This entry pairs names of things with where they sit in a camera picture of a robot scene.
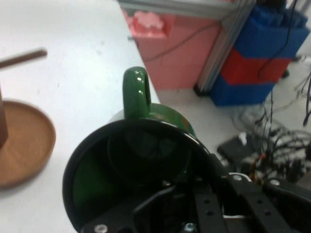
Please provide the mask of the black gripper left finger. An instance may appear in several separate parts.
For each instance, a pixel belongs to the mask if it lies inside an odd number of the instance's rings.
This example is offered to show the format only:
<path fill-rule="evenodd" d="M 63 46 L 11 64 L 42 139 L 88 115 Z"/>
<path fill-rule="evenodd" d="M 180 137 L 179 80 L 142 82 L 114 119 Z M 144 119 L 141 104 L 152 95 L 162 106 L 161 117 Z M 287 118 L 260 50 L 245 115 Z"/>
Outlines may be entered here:
<path fill-rule="evenodd" d="M 87 222 L 83 233 L 197 233 L 189 185 L 140 192 Z"/>

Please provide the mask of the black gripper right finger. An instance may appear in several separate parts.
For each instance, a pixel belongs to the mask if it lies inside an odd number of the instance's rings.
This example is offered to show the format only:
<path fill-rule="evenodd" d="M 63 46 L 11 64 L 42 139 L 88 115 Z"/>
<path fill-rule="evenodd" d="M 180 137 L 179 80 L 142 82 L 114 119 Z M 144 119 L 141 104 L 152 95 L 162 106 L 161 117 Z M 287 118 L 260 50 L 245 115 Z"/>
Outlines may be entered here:
<path fill-rule="evenodd" d="M 309 233 L 311 192 L 282 179 L 258 186 L 229 174 L 214 154 L 195 155 L 195 172 L 211 188 L 196 200 L 200 233 Z"/>

